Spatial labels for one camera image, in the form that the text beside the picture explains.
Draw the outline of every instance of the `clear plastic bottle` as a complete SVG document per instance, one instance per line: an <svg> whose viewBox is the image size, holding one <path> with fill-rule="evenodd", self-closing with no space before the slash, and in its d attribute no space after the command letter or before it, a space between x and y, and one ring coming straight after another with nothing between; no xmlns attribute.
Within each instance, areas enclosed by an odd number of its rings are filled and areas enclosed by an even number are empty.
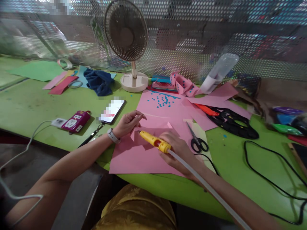
<svg viewBox="0 0 307 230"><path fill-rule="evenodd" d="M201 91L204 94L211 93L215 87L223 81L224 77L235 66L235 64L237 64L238 61L239 56L236 54L223 54L201 85Z"/></svg>

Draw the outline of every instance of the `hand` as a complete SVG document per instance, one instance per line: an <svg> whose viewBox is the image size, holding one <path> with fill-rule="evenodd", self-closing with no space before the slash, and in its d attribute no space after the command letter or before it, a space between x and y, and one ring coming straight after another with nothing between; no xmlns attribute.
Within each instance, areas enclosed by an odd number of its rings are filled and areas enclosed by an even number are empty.
<svg viewBox="0 0 307 230"><path fill-rule="evenodd" d="M197 167L201 167L200 161L196 159L184 140L178 138L171 132L162 133L160 138L169 143L172 146L171 150L181 157L194 170L196 170ZM181 172L188 179L195 179L192 173L172 155L162 152L159 152L159 154L168 165Z"/></svg>
<svg viewBox="0 0 307 230"><path fill-rule="evenodd" d="M118 139L127 135L134 127L141 127L140 120L142 118L147 120L146 116L137 110L124 114L117 126L113 129L113 134Z"/></svg>

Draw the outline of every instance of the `fan base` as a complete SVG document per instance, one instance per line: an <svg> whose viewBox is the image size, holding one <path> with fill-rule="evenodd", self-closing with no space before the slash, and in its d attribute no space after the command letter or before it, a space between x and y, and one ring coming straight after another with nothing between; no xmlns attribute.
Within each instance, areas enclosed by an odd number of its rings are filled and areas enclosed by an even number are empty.
<svg viewBox="0 0 307 230"><path fill-rule="evenodd" d="M133 78L132 73L128 73L121 78L122 88L130 93L141 92L148 86L147 75L138 72L137 78Z"/></svg>

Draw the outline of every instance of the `metal mesh wall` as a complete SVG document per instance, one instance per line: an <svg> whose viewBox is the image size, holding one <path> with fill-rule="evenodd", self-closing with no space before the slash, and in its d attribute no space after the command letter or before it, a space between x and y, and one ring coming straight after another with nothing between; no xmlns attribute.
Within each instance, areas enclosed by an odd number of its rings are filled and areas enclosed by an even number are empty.
<svg viewBox="0 0 307 230"><path fill-rule="evenodd" d="M259 77L307 81L306 0L132 1L143 13L148 45L137 70L169 75L181 70L202 83L223 53L239 55L229 77L253 85ZM110 1L3 0L0 52L113 71L131 71L129 62L100 49L90 26L103 27Z"/></svg>

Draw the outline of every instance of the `phone screen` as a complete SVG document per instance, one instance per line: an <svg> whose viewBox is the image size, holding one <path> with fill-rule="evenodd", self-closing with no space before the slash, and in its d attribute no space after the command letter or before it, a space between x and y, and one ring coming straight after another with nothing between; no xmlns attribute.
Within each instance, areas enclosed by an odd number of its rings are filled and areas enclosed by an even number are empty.
<svg viewBox="0 0 307 230"><path fill-rule="evenodd" d="M124 103L125 100L112 100L99 117L99 120L108 124L113 123L114 119L116 118Z"/></svg>

